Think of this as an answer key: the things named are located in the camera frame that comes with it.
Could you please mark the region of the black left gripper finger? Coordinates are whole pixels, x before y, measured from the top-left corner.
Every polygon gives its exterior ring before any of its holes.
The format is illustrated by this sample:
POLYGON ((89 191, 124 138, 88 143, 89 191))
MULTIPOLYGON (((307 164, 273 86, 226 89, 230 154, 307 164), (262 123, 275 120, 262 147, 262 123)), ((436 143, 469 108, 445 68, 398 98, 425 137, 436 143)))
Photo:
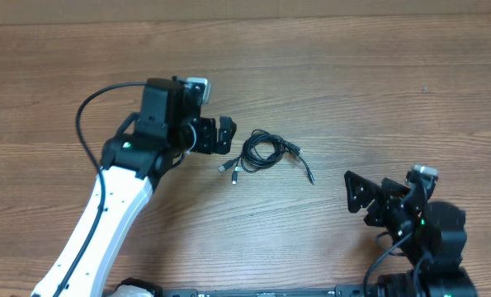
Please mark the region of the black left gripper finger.
POLYGON ((231 149, 232 141, 228 139, 220 140, 216 143, 215 152, 217 154, 227 154, 231 149))
POLYGON ((236 133, 236 130, 237 124, 232 120, 231 117, 221 116, 220 127, 218 130, 218 142, 230 143, 236 133))

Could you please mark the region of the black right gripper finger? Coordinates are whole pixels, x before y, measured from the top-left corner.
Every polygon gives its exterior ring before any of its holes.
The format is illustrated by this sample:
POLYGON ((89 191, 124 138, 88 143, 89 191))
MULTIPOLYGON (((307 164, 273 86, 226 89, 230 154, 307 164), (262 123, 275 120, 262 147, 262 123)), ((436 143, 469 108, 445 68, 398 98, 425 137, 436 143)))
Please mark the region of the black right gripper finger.
POLYGON ((386 206, 370 204, 366 210, 364 222, 367 226, 385 226, 385 213, 388 210, 386 206))
POLYGON ((374 200, 382 197, 382 189, 379 185, 352 171, 345 172, 344 180, 347 189, 347 208, 351 213, 367 208, 374 200))

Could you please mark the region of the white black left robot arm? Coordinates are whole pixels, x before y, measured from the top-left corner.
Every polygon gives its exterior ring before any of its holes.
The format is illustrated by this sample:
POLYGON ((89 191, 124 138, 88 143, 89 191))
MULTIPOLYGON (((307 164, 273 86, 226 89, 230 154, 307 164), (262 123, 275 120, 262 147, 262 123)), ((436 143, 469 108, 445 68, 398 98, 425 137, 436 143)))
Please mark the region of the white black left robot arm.
POLYGON ((100 296, 125 236, 163 176, 189 153, 227 154, 237 125, 201 117, 210 99, 206 78, 139 82, 139 111, 129 114, 91 157, 96 183, 64 250, 34 296, 100 296))

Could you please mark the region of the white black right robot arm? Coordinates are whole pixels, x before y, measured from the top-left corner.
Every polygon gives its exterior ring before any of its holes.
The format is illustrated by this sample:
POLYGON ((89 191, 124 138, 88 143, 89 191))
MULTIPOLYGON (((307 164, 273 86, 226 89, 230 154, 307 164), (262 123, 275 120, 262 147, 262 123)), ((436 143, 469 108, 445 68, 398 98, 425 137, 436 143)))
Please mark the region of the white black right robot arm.
POLYGON ((461 267, 467 241, 466 214, 457 206, 430 199, 438 182, 433 167, 413 165, 405 182, 389 178, 376 184, 352 171, 344 174, 347 208, 365 209, 364 222, 390 237, 385 249, 366 271, 359 287, 362 296, 476 296, 473 281, 461 267), (379 276, 371 274, 389 256, 405 257, 410 271, 379 276))

